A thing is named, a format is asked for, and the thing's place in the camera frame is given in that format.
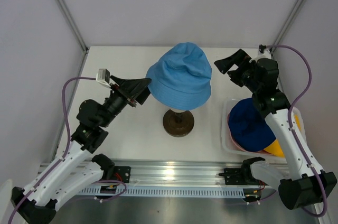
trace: white table surface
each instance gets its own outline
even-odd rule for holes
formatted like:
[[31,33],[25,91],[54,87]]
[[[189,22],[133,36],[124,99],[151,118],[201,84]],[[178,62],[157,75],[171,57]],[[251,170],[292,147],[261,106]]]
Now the white table surface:
[[[82,76],[95,77],[98,69],[107,68],[118,78],[144,78],[148,68],[170,47],[92,46]],[[203,106],[192,110],[195,126],[188,136],[175,138],[167,134],[162,118],[168,110],[152,95],[141,106],[127,106],[105,128],[106,140],[95,154],[104,153],[110,158],[156,161],[205,161],[241,162],[248,157],[231,154],[221,146],[221,115],[226,99],[244,99],[251,96],[246,88],[240,88],[221,74],[213,62],[234,54],[238,48],[202,48],[212,67],[210,99]],[[244,49],[251,57],[257,49]],[[109,89],[95,81],[80,80],[69,111],[69,123],[73,133],[79,125],[76,115],[80,104],[87,99],[103,103]],[[59,145],[58,154],[65,148],[66,130]]]

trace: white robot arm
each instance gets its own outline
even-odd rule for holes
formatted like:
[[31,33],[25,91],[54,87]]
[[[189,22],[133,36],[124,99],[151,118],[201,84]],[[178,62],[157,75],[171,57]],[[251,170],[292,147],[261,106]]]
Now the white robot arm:
[[145,102],[150,95],[147,86],[151,79],[124,80],[111,76],[107,69],[100,69],[96,81],[111,89],[104,104],[84,101],[77,115],[80,124],[68,141],[67,152],[24,188],[12,190],[13,206],[29,224],[48,224],[79,191],[99,180],[114,179],[117,167],[103,154],[94,156],[82,171],[70,174],[105,140],[108,133],[103,127],[107,127],[128,104],[136,107],[137,102],[141,105]]
[[[261,53],[265,49],[266,46],[260,46]],[[245,160],[242,169],[248,172],[246,177],[251,179],[249,182],[261,180],[269,184],[279,192],[288,209],[322,202],[322,191],[328,196],[337,184],[337,179],[333,172],[324,171],[309,150],[298,127],[293,126],[296,122],[293,115],[289,116],[290,103],[277,89],[277,62],[266,56],[253,60],[240,49],[214,64],[220,72],[227,73],[235,84],[246,86],[252,92],[253,105],[275,134],[287,161],[288,175],[270,166],[261,157]],[[238,69],[230,71],[233,65],[237,65]]]

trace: blue bucket hat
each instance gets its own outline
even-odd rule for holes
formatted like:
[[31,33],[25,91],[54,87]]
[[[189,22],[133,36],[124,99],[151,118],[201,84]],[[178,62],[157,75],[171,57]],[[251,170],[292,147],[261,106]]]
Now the blue bucket hat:
[[261,151],[276,139],[252,98],[241,100],[232,108],[228,125],[233,139],[246,151]]
[[211,66],[194,43],[179,43],[147,72],[149,90],[164,105],[180,110],[202,106],[211,94]]

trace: white plastic tray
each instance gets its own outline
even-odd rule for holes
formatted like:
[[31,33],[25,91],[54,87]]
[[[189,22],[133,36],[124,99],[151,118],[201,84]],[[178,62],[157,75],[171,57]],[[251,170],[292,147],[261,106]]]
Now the white plastic tray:
[[[231,136],[230,136],[230,129],[228,126],[228,115],[230,114],[232,108],[239,102],[240,100],[226,100],[223,104],[223,111],[222,111],[222,126],[221,126],[221,138],[222,138],[222,146],[224,150],[230,153],[234,154],[241,154],[241,155],[248,155],[253,157],[263,157],[265,159],[269,160],[285,160],[285,158],[282,157],[276,157],[272,154],[263,154],[263,153],[254,153],[254,152],[244,152],[238,149],[238,147],[233,143]],[[305,129],[304,129],[304,122],[301,116],[301,112],[294,108],[293,110],[294,114],[298,116],[299,122],[301,124],[301,133],[304,138],[304,141],[306,142],[306,136],[305,136]]]

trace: purple cable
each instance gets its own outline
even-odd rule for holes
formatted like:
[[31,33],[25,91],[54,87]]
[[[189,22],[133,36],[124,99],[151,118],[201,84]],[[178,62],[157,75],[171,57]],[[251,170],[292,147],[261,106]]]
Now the purple cable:
[[273,195],[275,195],[276,191],[274,191],[273,193],[271,193],[269,196],[265,197],[265,198],[262,198],[260,201],[265,201],[269,198],[271,198]]
[[93,197],[80,197],[80,198],[78,198],[78,199],[75,199],[75,200],[71,201],[70,203],[74,203],[74,202],[76,202],[76,201],[80,201],[80,200],[84,200],[84,199],[94,199],[94,200],[98,200],[98,201],[100,201],[100,202],[107,202],[107,201],[113,200],[113,199],[115,199],[115,198],[118,198],[118,197],[121,196],[123,193],[125,193],[126,190],[127,190],[127,185],[126,185],[124,182],[119,181],[119,180],[100,180],[100,181],[97,181],[97,182],[95,182],[95,183],[119,183],[119,184],[122,184],[122,185],[124,186],[124,189],[123,189],[119,194],[116,194],[116,195],[114,195],[114,196],[111,196],[111,197],[109,197],[108,199],[97,199],[96,196],[94,196],[94,198],[93,198]]
[[[69,127],[69,122],[68,122],[68,115],[67,115],[67,108],[65,106],[65,89],[67,87],[67,85],[74,81],[74,80],[96,80],[95,78],[89,78],[89,77],[74,77],[69,79],[68,81],[66,81],[66,83],[63,85],[62,88],[62,108],[63,108],[63,115],[64,115],[64,122],[65,122],[65,126],[67,129],[67,146],[65,148],[65,151],[62,155],[62,158],[65,158],[66,155],[68,154],[68,150],[70,147],[70,127]],[[56,168],[56,166],[59,165],[59,163],[61,162],[61,159],[59,159],[57,162],[55,162],[55,164],[37,181],[37,183],[33,186],[34,189],[36,189],[40,183]],[[20,206],[22,205],[22,203],[33,193],[33,191],[29,191],[20,201],[19,203],[16,205],[16,207],[14,208],[10,219],[8,220],[8,224],[11,224],[14,218],[15,213],[17,212],[17,210],[20,208]]]
[[306,58],[304,57],[304,55],[302,55],[299,51],[297,51],[295,48],[291,47],[291,46],[287,46],[287,45],[267,45],[266,46],[267,48],[272,48],[272,47],[275,47],[275,48],[287,48],[287,49],[290,49],[292,51],[294,51],[295,53],[297,53],[300,58],[304,61],[306,67],[307,67],[307,71],[308,71],[308,83],[306,85],[306,88],[303,90],[303,92],[301,92],[301,94],[299,96],[297,96],[297,98],[292,102],[291,106],[290,106],[290,109],[288,111],[288,120],[289,120],[289,126],[291,128],[291,132],[292,134],[294,135],[295,137],[295,140],[297,142],[297,145],[299,147],[299,149],[301,150],[301,153],[303,154],[307,164],[311,167],[311,170],[313,172],[313,174],[315,175],[317,181],[318,181],[318,184],[320,186],[320,189],[321,189],[321,193],[323,195],[323,211],[319,214],[316,214],[316,213],[312,213],[310,211],[308,211],[307,209],[303,208],[303,210],[308,213],[309,215],[313,216],[313,217],[322,217],[326,214],[327,212],[327,197],[326,197],[326,193],[325,193],[325,189],[324,189],[324,185],[322,183],[322,180],[321,178],[319,177],[317,171],[315,170],[314,167],[312,167],[312,163],[311,163],[311,160],[310,158],[308,157],[308,155],[306,154],[295,130],[293,129],[293,123],[292,123],[292,110],[293,108],[295,107],[295,104],[302,98],[302,96],[307,92],[307,90],[309,89],[310,85],[311,85],[311,82],[312,82],[312,73],[311,73],[311,68],[310,68],[310,65],[308,64]]

